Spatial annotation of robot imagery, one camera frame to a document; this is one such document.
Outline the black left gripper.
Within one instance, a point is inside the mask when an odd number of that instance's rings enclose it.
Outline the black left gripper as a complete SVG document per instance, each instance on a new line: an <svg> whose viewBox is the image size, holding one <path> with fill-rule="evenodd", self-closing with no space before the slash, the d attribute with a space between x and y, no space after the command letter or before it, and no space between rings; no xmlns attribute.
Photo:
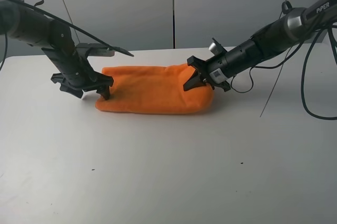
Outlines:
<svg viewBox="0 0 337 224"><path fill-rule="evenodd" d="M111 76L96 73L87 60L80 61L75 69L66 73L67 65L52 61L60 73L53 74L51 81L60 83L60 91L71 94L79 99L82 98L83 92L96 91L105 100L110 98L110 87L113 86L114 80ZM86 70L96 75L96 81L93 82Z"/></svg>

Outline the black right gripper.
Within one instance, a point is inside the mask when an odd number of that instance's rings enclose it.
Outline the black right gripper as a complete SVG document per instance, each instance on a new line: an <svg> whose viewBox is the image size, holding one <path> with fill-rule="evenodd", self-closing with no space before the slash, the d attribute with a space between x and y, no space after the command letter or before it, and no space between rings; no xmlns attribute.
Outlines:
<svg viewBox="0 0 337 224"><path fill-rule="evenodd" d="M187 59L187 65L195 69L192 76L184 83L183 90L206 86L204 80L210 77L210 85L214 90L221 88L224 92L231 89L228 79L237 74L237 51L229 50L226 54L213 55L206 61L191 56Z"/></svg>

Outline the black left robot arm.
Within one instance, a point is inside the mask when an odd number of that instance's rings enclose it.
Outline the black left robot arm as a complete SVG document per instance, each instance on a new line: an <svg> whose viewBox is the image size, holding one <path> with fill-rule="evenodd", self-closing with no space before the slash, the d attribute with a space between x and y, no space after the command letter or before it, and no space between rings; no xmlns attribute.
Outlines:
<svg viewBox="0 0 337 224"><path fill-rule="evenodd" d="M1 34L40 47L58 69L52 75L60 90L81 98L96 91L104 99L110 97L113 78L94 71L88 56L103 56L111 50L100 43L75 44L70 27L18 4L18 0L1 0Z"/></svg>

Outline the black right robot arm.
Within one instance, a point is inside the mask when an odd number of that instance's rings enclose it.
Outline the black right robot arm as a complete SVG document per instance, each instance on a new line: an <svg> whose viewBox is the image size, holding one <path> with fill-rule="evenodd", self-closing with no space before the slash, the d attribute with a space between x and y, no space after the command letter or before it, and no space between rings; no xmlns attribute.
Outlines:
<svg viewBox="0 0 337 224"><path fill-rule="evenodd" d="M319 0L309 8L291 8L282 4L285 15L254 33L247 41L227 51L217 40L209 50L213 57L204 61L195 56L187 64L195 69L183 85L185 91L210 84L230 90L227 79L270 60L293 45L308 40L315 30L336 19L336 0Z"/></svg>

